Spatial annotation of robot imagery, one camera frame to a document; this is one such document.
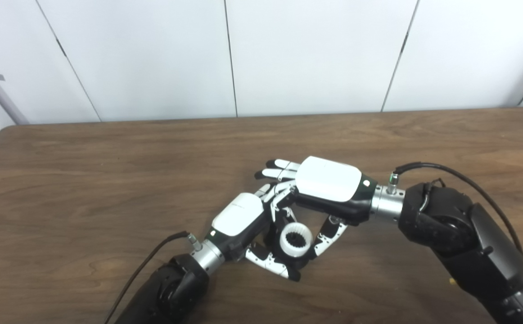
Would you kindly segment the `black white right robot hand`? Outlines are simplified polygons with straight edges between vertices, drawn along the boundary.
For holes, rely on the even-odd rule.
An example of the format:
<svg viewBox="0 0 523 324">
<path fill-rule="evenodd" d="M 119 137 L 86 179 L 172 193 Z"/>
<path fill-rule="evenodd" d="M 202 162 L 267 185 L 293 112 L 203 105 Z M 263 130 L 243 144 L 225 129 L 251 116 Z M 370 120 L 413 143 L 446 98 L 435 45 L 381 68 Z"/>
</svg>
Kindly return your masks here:
<svg viewBox="0 0 523 324">
<path fill-rule="evenodd" d="M 358 226 L 370 219 L 378 185 L 354 166 L 314 156 L 301 163 L 269 160 L 254 177 L 277 182 L 264 199 L 274 223 L 280 210 L 292 204 L 328 216 L 311 247 L 310 260 L 325 252 L 348 226 Z"/>
</svg>

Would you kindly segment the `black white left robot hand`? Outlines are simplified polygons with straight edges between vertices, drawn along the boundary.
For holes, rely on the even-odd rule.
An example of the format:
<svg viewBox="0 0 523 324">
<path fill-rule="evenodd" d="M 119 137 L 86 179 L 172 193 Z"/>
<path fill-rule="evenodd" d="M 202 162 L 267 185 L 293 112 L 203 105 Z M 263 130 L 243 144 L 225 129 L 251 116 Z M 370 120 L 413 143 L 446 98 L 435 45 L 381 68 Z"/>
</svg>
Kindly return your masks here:
<svg viewBox="0 0 523 324">
<path fill-rule="evenodd" d="M 274 186 L 268 183 L 254 193 L 240 193 L 212 220 L 202 250 L 193 256 L 208 275 L 225 262 L 246 258 L 280 277 L 294 282 L 301 279 L 293 266 L 255 243 L 255 238 L 272 223 L 270 208 L 264 199 Z"/>
</svg>

